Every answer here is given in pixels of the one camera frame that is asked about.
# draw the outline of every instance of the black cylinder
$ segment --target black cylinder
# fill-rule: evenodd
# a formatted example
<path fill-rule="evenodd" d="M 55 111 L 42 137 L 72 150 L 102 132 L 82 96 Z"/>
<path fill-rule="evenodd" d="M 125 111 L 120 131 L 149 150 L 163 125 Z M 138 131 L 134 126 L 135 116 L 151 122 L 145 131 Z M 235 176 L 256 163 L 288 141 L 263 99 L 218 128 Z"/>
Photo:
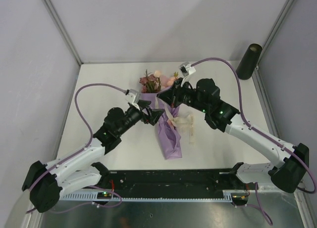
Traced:
<path fill-rule="evenodd" d="M 251 44 L 236 70 L 236 73 L 241 80 L 247 80 L 251 78 L 255 67 L 257 66 L 262 47 L 258 44 Z"/>

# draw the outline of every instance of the metal frame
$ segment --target metal frame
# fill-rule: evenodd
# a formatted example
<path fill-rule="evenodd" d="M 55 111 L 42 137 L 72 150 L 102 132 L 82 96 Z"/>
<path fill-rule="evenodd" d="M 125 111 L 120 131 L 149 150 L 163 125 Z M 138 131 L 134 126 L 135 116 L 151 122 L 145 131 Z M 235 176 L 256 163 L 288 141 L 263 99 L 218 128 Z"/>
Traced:
<path fill-rule="evenodd" d="M 267 126 L 269 132 L 279 137 L 278 128 L 274 119 L 274 115 L 271 109 L 271 105 L 269 102 L 269 98 L 266 94 L 265 87 L 263 84 L 263 80 L 261 78 L 261 75 L 259 73 L 259 67 L 257 66 L 253 76 L 252 76 L 256 91 L 258 93 L 260 103 L 263 109 L 264 117 L 267 121 Z M 308 197 L 308 194 L 302 193 L 302 192 L 295 192 L 294 193 L 298 209 L 300 211 L 302 221 L 305 228 L 314 228 L 317 227 L 317 220 L 316 216 L 313 213 L 313 208 L 310 203 L 310 199 Z"/>
<path fill-rule="evenodd" d="M 274 23 L 270 34 L 268 35 L 264 45 L 263 49 L 259 58 L 259 63 L 261 62 L 263 56 L 265 55 L 266 51 L 268 50 L 271 42 L 273 41 L 274 37 L 276 36 L 278 30 L 280 29 L 282 23 L 284 22 L 285 17 L 288 15 L 292 7 L 294 6 L 296 0 L 287 0 L 286 3 L 284 4 L 276 22 Z"/>
<path fill-rule="evenodd" d="M 66 46 L 70 50 L 71 54 L 73 55 L 74 59 L 76 60 L 77 64 L 81 66 L 83 64 L 82 60 L 79 57 L 79 54 L 74 46 L 73 41 L 71 40 L 69 34 L 67 33 L 57 11 L 55 10 L 53 3 L 51 0 L 42 0 L 43 4 L 45 5 L 48 13 L 50 14 L 55 26 L 57 27 L 61 37 L 63 38 Z"/>
<path fill-rule="evenodd" d="M 38 228 L 41 223 L 42 213 L 35 211 L 28 222 L 27 228 Z"/>
<path fill-rule="evenodd" d="M 104 198 L 100 199 L 98 197 L 98 193 L 100 191 L 76 191 L 70 194 L 67 194 L 63 196 L 60 201 L 119 201 L 119 198 Z M 189 198 L 189 199 L 177 199 L 177 198 L 154 198 L 154 199 L 148 199 L 148 198 L 122 198 L 122 201 L 124 202 L 232 202 L 232 196 L 231 192 L 223 192 L 223 198 Z"/>

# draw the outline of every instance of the table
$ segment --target table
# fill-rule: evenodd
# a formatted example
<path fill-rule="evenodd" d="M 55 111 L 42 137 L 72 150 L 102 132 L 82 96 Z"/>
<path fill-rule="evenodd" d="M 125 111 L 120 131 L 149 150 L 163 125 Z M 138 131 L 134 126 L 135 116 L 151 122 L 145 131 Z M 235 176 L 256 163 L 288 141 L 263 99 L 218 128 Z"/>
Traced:
<path fill-rule="evenodd" d="M 123 89 L 140 89 L 139 78 L 145 73 L 161 70 L 171 76 L 182 62 L 84 64 L 78 76 L 75 91 L 90 83 L 107 83 Z M 210 61 L 195 67 L 197 72 L 191 79 L 196 85 L 201 78 L 213 78 L 220 88 L 221 99 L 239 108 L 237 84 L 233 73 L 222 62 Z M 268 131 L 260 101 L 252 79 L 241 81 L 244 111 L 251 123 Z M 90 87 L 80 92 L 79 108 L 95 132 L 103 123 L 112 107 L 127 109 L 124 94 L 108 87 Z M 230 168 L 237 162 L 249 164 L 266 163 L 268 160 L 244 142 L 219 130 L 212 130 L 204 121 L 203 113 L 180 106 L 180 115 L 194 114 L 195 145 L 189 144 L 189 132 L 181 133 L 183 158 L 165 160 L 155 129 L 139 122 L 126 132 L 122 143 L 100 158 L 110 170 L 155 170 L 155 169 L 213 169 Z M 72 100 L 57 157 L 61 157 L 87 142 L 88 129 L 79 117 Z"/>

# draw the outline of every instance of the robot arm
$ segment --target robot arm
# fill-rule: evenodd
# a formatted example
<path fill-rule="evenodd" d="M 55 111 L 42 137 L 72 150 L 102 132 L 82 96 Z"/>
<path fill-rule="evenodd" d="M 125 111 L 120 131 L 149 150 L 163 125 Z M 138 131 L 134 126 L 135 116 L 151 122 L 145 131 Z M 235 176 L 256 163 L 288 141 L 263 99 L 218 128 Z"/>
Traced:
<path fill-rule="evenodd" d="M 196 88 L 188 82 L 190 75 L 195 72 L 189 63 L 180 66 L 184 78 L 179 78 L 171 88 L 160 92 L 157 97 L 171 107 L 186 104 L 205 114 L 205 121 L 212 129 L 226 132 L 253 147 L 264 155 L 271 163 L 248 165 L 236 164 L 232 172 L 243 182 L 273 183 L 285 192 L 293 193 L 303 178 L 305 168 L 287 153 L 283 148 L 294 152 L 307 166 L 309 166 L 309 149 L 299 144 L 294 146 L 282 141 L 264 130 L 248 127 L 242 120 L 238 109 L 220 99 L 220 89 L 212 79 L 201 79 Z M 282 148 L 271 140 L 278 141 Z"/>
<path fill-rule="evenodd" d="M 22 190 L 30 189 L 30 200 L 39 212 L 49 210 L 60 197 L 81 188 L 105 187 L 109 183 L 109 171 L 102 163 L 93 162 L 115 149 L 121 142 L 120 137 L 137 122 L 155 125 L 164 112 L 163 109 L 152 110 L 151 102 L 139 100 L 139 93 L 134 90 L 126 95 L 128 110 L 110 109 L 88 146 L 85 144 L 47 164 L 37 161 L 31 165 Z"/>

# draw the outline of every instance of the white wall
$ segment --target white wall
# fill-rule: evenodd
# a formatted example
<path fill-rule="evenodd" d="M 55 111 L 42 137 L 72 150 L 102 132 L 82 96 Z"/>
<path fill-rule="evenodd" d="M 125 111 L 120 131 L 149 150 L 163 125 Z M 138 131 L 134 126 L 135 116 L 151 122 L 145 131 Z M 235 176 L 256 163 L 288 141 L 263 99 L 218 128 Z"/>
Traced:
<path fill-rule="evenodd" d="M 297 0 L 260 62 L 260 73 L 284 140 L 310 148 L 317 177 L 317 0 Z M 311 179 L 306 176 L 309 190 Z M 317 195 L 310 195 L 317 213 Z"/>
<path fill-rule="evenodd" d="M 41 0 L 0 0 L 0 227 L 51 160 L 79 70 Z"/>
<path fill-rule="evenodd" d="M 286 0 L 52 0 L 86 62 L 241 59 Z"/>

